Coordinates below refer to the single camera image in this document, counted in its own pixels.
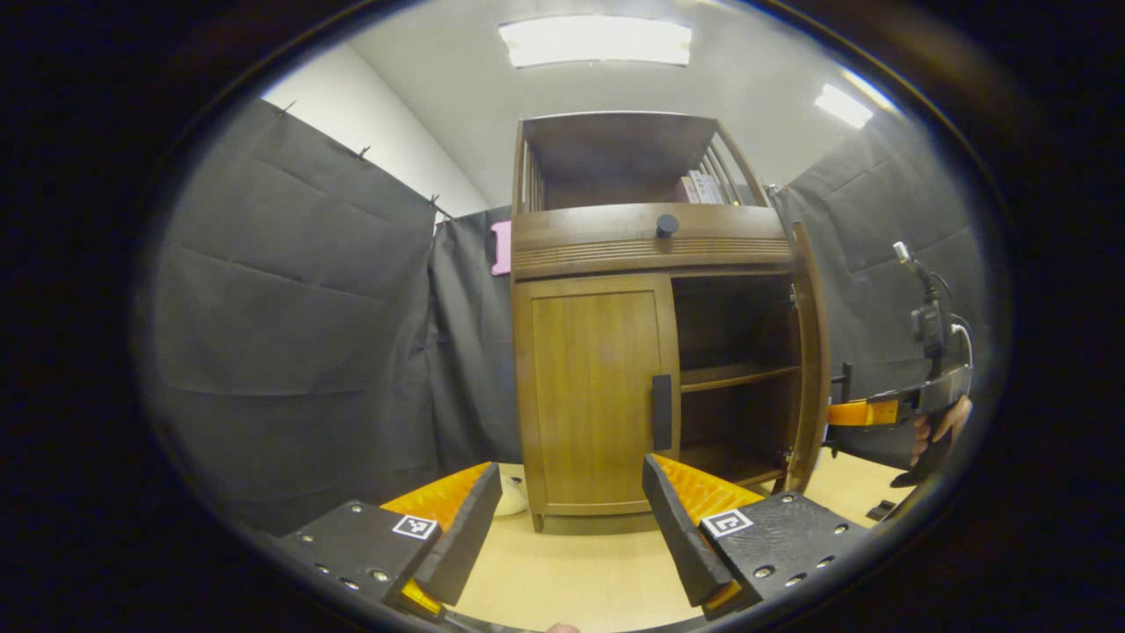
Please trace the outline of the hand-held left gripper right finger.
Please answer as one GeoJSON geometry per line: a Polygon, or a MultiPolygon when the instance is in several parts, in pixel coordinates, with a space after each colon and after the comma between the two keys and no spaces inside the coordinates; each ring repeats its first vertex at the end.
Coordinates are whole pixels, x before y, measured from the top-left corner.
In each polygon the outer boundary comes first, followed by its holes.
{"type": "Polygon", "coordinates": [[[764,497],[667,456],[644,456],[642,489],[690,604],[706,616],[792,593],[868,539],[803,494],[764,497]]]}

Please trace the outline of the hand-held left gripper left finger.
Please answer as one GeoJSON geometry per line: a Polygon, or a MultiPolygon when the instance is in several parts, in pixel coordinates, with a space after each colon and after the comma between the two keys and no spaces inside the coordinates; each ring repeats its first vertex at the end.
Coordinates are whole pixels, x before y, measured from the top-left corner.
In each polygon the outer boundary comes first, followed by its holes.
{"type": "Polygon", "coordinates": [[[486,462],[382,504],[343,501],[272,544],[366,608],[443,616],[461,599],[501,496],[501,469],[486,462]]]}

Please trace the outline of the wooden cabinet door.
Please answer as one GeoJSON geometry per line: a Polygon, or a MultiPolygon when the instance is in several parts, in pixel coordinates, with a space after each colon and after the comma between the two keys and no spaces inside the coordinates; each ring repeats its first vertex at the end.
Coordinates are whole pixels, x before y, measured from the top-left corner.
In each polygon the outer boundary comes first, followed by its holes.
{"type": "Polygon", "coordinates": [[[806,492],[824,445],[831,408],[831,344],[824,307],[824,283],[812,242],[801,221],[793,221],[791,229],[795,253],[793,296],[800,338],[801,381],[798,424],[782,490],[806,492]]]}
{"type": "Polygon", "coordinates": [[[650,510],[644,456],[680,453],[680,336],[668,273],[512,287],[518,422],[529,509],[549,517],[650,510]],[[672,449],[652,447],[651,378],[672,376],[672,449]]]}

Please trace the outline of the wooden double-door shoe cabinet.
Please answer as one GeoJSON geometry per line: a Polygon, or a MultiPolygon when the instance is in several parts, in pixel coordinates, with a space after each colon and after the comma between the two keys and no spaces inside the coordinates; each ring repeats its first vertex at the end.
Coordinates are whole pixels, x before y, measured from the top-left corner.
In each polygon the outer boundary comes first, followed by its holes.
{"type": "MultiPolygon", "coordinates": [[[[518,214],[621,204],[678,204],[680,177],[716,177],[728,204],[777,212],[752,165],[722,123],[687,114],[559,114],[520,120],[512,220],[518,214]]],[[[780,216],[791,247],[791,224],[780,216]]],[[[795,259],[788,266],[691,266],[634,270],[668,273],[678,318],[680,372],[752,363],[801,367],[793,296],[795,259]]],[[[532,278],[587,277],[562,275],[532,278]]],[[[680,453],[667,456],[736,485],[770,483],[783,491],[798,424],[800,374],[695,394],[680,392],[680,453]]],[[[620,522],[642,514],[552,517],[620,522]]]]}

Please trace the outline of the wooden cabinet drawer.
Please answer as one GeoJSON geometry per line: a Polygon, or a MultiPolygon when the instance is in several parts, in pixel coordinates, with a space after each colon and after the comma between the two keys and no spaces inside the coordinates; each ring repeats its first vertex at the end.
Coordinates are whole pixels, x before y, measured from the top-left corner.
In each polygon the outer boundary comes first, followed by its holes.
{"type": "Polygon", "coordinates": [[[788,266],[795,259],[777,212],[763,206],[621,204],[518,214],[515,280],[691,266],[788,266]],[[656,236],[660,214],[680,232],[656,236]]]}

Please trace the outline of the small cream object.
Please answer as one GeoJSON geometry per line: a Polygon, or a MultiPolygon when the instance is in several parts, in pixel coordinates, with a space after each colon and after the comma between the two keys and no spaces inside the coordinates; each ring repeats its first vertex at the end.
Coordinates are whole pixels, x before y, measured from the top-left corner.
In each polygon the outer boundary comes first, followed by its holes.
{"type": "Polygon", "coordinates": [[[526,509],[529,509],[529,500],[526,500],[523,478],[502,474],[501,497],[495,505],[493,516],[507,518],[515,516],[515,514],[525,513],[526,509]]]}

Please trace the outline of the wooden inner shelf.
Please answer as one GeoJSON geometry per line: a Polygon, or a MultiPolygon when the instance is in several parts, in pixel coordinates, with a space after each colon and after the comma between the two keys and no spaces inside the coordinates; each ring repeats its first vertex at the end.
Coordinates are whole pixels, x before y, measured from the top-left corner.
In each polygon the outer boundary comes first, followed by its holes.
{"type": "Polygon", "coordinates": [[[714,389],[727,389],[731,386],[760,383],[781,376],[799,376],[800,372],[800,367],[759,367],[752,363],[682,370],[680,372],[680,392],[714,391],[714,389]]]}

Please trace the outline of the black backdrop cloth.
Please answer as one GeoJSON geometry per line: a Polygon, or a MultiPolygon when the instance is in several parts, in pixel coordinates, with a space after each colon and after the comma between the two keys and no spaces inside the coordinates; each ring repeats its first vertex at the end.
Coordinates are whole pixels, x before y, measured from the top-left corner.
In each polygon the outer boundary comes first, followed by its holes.
{"type": "MultiPolygon", "coordinates": [[[[767,195],[812,242],[831,370],[854,364],[857,396],[924,376],[904,242],[947,280],[988,385],[1007,329],[976,197],[911,126],[817,173],[843,168],[832,198],[767,195]]],[[[144,296],[148,388],[194,480],[280,535],[342,501],[523,465],[511,237],[511,206],[435,221],[378,165],[249,105],[177,192],[144,296]]]]}

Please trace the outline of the small ceiling light panel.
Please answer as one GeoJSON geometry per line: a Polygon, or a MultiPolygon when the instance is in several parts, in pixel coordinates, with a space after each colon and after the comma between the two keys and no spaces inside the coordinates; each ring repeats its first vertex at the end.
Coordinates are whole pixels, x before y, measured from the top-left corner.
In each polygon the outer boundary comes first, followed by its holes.
{"type": "Polygon", "coordinates": [[[813,103],[820,111],[836,117],[837,120],[844,121],[855,129],[864,128],[875,116],[866,105],[860,103],[847,92],[832,84],[824,84],[813,103]]]}

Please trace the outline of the large ceiling light panel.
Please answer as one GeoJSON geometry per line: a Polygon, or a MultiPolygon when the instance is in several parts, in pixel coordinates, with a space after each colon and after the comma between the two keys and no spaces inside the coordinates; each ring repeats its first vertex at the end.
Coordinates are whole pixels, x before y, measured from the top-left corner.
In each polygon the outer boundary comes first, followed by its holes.
{"type": "Polygon", "coordinates": [[[572,62],[644,62],[685,67],[687,25],[608,15],[536,18],[498,26],[514,67],[572,62]]]}

